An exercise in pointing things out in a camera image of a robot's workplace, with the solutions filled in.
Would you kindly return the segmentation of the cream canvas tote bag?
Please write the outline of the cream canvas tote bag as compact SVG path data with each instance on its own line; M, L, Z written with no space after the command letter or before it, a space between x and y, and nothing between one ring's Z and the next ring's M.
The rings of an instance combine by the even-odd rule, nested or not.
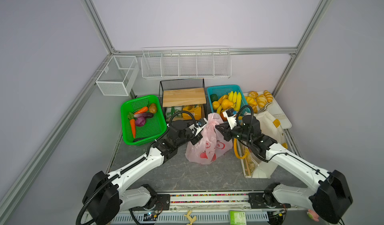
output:
M268 111L261 112L255 117L260 124L257 127L258 133L252 136L254 139L249 147L245 146L245 142L239 141L235 155L241 161L245 178L269 179L278 165L266 157L267 150L274 143L281 144L285 149L288 146L280 120Z

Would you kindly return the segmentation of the pink plastic grocery bag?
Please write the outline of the pink plastic grocery bag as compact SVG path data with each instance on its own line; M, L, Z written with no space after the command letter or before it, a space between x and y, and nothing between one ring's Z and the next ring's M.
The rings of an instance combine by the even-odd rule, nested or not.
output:
M233 142L225 141L224 136L215 127L222 123L219 114L208 114L208 122L200 132L203 137L195 145L191 142L187 144L186 158L189 162L209 165L233 148Z

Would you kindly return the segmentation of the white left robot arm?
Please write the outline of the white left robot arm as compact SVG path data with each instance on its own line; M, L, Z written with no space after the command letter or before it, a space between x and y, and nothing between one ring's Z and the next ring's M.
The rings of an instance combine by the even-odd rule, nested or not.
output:
M139 178L151 170L163 165L178 152L178 148L184 144L196 144L202 139L201 131L207 125L208 120L192 119L187 121L169 120L168 127L163 135L154 140L147 151L129 164L108 174L100 171L96 173L83 197L76 224L82 223L85 212L92 219L87 223L97 225L108 224L120 211L131 210L135 207L150 209L156 204L157 193L149 185L143 185L138 189L130 189L130 186Z

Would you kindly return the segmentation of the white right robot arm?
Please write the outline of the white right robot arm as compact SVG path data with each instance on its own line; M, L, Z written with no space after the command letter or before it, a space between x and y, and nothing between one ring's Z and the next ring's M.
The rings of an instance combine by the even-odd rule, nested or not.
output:
M217 125L216 129L226 141L240 142L261 161L282 167L307 186L303 189L273 183L264 190L265 205L291 204L316 212L330 224L344 224L342 217L353 203L345 175L338 170L329 172L315 166L263 134L253 113L242 114L244 109L250 108L245 105L238 112L234 109L224 111L227 121Z

